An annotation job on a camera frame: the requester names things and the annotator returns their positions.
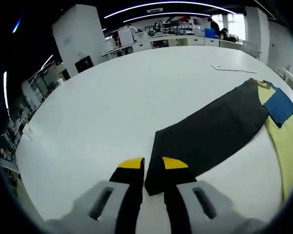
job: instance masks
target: person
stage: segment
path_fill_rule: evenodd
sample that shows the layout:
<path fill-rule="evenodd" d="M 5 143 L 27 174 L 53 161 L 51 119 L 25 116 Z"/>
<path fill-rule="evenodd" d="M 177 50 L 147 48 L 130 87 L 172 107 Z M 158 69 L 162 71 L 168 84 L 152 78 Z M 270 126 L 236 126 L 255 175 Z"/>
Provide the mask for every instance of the person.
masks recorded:
<path fill-rule="evenodd" d="M 156 33 L 161 32 L 161 26 L 160 26 L 160 24 L 158 22 L 155 22 L 153 29 L 154 29 L 154 31 Z"/>
<path fill-rule="evenodd" d="M 231 42 L 234 42 L 234 43 L 237 42 L 237 39 L 235 37 L 232 37 L 232 36 L 228 37 L 228 29 L 227 28 L 223 28 L 219 32 L 219 35 L 220 35 L 221 40 L 227 40 L 227 41 L 231 41 Z"/>
<path fill-rule="evenodd" d="M 208 22 L 210 22 L 210 28 L 214 29 L 215 34 L 220 37 L 220 30 L 219 30 L 218 24 L 215 21 L 213 21 L 213 19 L 211 17 L 209 17 L 207 20 L 208 20 Z"/>
<path fill-rule="evenodd" d="M 11 162 L 11 155 L 7 150 L 4 150 L 3 148 L 1 148 L 0 153 L 1 153 L 2 158 L 4 160 L 7 160 L 7 161 Z"/>
<path fill-rule="evenodd" d="M 220 36 L 220 39 L 226 40 L 228 38 L 228 29 L 227 28 L 223 28 L 219 32 L 219 36 Z"/>

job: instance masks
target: window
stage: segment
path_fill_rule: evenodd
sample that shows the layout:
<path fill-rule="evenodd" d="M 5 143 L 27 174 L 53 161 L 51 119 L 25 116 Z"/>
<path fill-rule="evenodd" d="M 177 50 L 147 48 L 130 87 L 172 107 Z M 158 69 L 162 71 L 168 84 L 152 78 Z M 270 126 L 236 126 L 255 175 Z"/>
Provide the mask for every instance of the window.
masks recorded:
<path fill-rule="evenodd" d="M 219 30 L 222 30 L 224 28 L 223 15 L 213 15 L 211 16 L 211 18 L 218 24 Z"/>
<path fill-rule="evenodd" d="M 228 31 L 239 37 L 240 40 L 245 40 L 245 22 L 243 14 L 228 14 Z"/>

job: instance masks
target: white column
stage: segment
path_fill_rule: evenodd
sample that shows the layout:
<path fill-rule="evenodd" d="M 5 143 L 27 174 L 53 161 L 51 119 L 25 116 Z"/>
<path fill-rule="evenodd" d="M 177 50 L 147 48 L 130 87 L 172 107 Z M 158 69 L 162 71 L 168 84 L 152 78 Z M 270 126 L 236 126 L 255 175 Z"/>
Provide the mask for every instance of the white column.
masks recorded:
<path fill-rule="evenodd" d="M 269 27 L 267 15 L 257 7 L 246 7 L 248 41 L 257 45 L 262 52 L 260 60 L 267 64 L 269 53 Z"/>
<path fill-rule="evenodd" d="M 228 15 L 223 15 L 223 24 L 224 28 L 227 28 L 229 30 Z"/>
<path fill-rule="evenodd" d="M 249 41 L 249 25 L 248 25 L 248 18 L 244 16 L 244 24 L 245 24 L 245 40 Z"/>
<path fill-rule="evenodd" d="M 75 5 L 52 26 L 53 36 L 69 75 L 78 74 L 75 63 L 90 56 L 93 65 L 102 60 L 104 35 L 97 8 Z"/>

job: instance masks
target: blue bin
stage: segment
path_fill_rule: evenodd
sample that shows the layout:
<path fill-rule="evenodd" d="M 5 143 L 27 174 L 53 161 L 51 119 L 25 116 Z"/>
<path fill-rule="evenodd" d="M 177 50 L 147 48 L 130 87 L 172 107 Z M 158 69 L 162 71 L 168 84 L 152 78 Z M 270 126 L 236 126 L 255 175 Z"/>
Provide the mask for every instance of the blue bin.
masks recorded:
<path fill-rule="evenodd" d="M 215 30 L 213 30 L 211 28 L 206 28 L 205 29 L 205 37 L 206 38 L 216 38 Z"/>

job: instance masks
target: white cabinet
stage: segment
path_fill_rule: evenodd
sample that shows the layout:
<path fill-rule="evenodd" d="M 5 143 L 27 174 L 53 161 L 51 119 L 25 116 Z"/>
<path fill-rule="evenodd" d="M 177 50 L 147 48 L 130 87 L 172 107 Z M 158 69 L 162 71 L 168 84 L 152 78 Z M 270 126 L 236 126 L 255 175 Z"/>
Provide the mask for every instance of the white cabinet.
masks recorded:
<path fill-rule="evenodd" d="M 178 39 L 168 39 L 168 46 L 178 46 Z"/>
<path fill-rule="evenodd" d="M 151 43 L 149 41 L 145 41 L 142 43 L 137 43 L 132 45 L 132 51 L 133 52 L 138 52 L 142 50 L 149 50 L 152 49 Z"/>
<path fill-rule="evenodd" d="M 134 43 L 130 28 L 124 28 L 118 31 L 118 36 L 122 46 L 131 45 Z"/>
<path fill-rule="evenodd" d="M 114 39 L 108 39 L 104 42 L 104 50 L 105 52 L 109 52 L 111 50 L 116 49 L 115 41 Z"/>
<path fill-rule="evenodd" d="M 219 47 L 219 40 L 205 38 L 205 45 Z"/>
<path fill-rule="evenodd" d="M 188 45 L 204 45 L 204 38 L 188 38 Z"/>
<path fill-rule="evenodd" d="M 234 49 L 234 50 L 241 50 L 242 45 L 230 41 L 220 40 L 219 41 L 219 47 L 224 47 L 228 49 Z"/>
<path fill-rule="evenodd" d="M 136 42 L 143 42 L 148 40 L 147 32 L 140 32 L 133 34 L 133 38 Z"/>

